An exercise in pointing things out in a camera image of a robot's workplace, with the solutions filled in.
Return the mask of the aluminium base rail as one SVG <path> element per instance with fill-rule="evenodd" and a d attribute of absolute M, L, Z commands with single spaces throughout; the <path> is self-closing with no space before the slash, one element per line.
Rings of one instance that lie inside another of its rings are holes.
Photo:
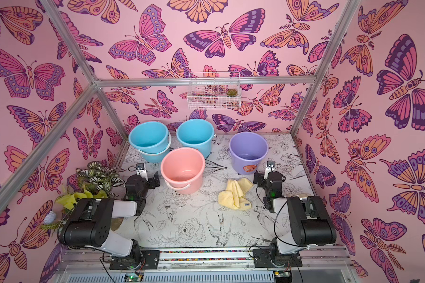
<path fill-rule="evenodd" d="M 267 247 L 144 249 L 135 270 L 100 252 L 68 251 L 55 283 L 358 283 L 344 248 L 274 256 Z"/>

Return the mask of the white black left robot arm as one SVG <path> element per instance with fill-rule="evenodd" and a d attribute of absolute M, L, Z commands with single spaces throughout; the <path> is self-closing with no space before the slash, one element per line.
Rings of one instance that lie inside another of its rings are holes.
<path fill-rule="evenodd" d="M 83 198 L 70 209 L 63 221 L 58 239 L 71 249 L 94 249 L 111 257 L 110 270 L 154 270 L 159 264 L 159 251 L 143 250 L 135 239 L 125 238 L 112 230 L 112 221 L 119 218 L 141 216 L 150 190 L 161 185 L 159 173 L 149 177 L 144 164 L 138 163 L 130 170 L 133 175 L 123 180 L 118 169 L 100 162 L 90 162 L 85 169 L 76 171 L 77 180 L 87 191 L 109 193 L 113 187 L 124 185 L 125 198 L 116 200 L 106 196 Z"/>

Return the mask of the yellow cleaning cloth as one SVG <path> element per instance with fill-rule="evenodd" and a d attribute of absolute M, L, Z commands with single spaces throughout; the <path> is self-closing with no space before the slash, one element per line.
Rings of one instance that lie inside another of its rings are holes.
<path fill-rule="evenodd" d="M 226 189 L 218 195 L 218 204 L 235 211 L 247 211 L 251 209 L 251 202 L 246 194 L 252 187 L 253 183 L 247 178 L 229 179 Z"/>

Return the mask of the potted green leafy plant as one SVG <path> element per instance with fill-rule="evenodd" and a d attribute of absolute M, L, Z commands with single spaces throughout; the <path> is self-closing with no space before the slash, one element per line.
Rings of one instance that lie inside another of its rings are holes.
<path fill-rule="evenodd" d="M 64 194 L 55 199 L 55 203 L 62 206 L 61 219 L 55 220 L 47 215 L 40 228 L 52 231 L 60 228 L 80 200 L 111 198 L 112 189 L 124 183 L 118 168 L 110 168 L 98 161 L 88 163 L 84 169 L 76 169 L 76 173 L 68 179 Z"/>

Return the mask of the small green succulent plant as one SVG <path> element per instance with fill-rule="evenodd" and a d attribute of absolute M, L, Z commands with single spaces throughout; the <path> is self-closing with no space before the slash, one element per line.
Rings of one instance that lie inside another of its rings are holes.
<path fill-rule="evenodd" d="M 238 90 L 235 88 L 228 89 L 226 92 L 227 96 L 237 96 Z"/>

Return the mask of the purple plastic bucket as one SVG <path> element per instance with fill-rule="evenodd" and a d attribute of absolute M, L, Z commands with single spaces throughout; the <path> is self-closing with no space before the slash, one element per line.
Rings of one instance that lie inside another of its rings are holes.
<path fill-rule="evenodd" d="M 241 175 L 253 174 L 269 152 L 267 140 L 256 133 L 235 134 L 229 141 L 232 168 Z"/>

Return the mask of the light blue bucket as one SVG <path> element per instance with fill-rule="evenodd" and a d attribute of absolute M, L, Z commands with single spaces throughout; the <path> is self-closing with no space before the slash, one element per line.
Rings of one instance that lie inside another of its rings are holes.
<path fill-rule="evenodd" d="M 184 147 L 197 149 L 206 159 L 211 154 L 215 130 L 213 125 L 206 120 L 191 119 L 183 122 L 177 128 L 176 136 Z"/>
<path fill-rule="evenodd" d="M 161 163 L 170 151 L 172 137 L 164 124 L 148 121 L 131 130 L 128 140 L 147 162 Z"/>

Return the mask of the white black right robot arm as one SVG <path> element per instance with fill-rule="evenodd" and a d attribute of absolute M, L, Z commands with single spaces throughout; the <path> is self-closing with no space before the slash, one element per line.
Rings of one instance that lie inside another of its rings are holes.
<path fill-rule="evenodd" d="M 301 267 L 300 252 L 311 246 L 324 246 L 336 242 L 336 232 L 322 199 L 318 196 L 283 196 L 282 185 L 286 177 L 276 171 L 274 161 L 268 161 L 264 173 L 255 172 L 253 183 L 264 190 L 264 207 L 277 217 L 288 217 L 290 231 L 277 234 L 267 248 L 250 250 L 256 268 Z"/>

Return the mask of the pink plastic bucket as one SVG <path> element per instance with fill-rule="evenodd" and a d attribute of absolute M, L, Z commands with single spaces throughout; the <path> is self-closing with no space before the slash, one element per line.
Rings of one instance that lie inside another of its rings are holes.
<path fill-rule="evenodd" d="M 161 174 L 170 189 L 182 194 L 196 193 L 203 185 L 205 158 L 191 147 L 169 152 L 161 162 Z"/>

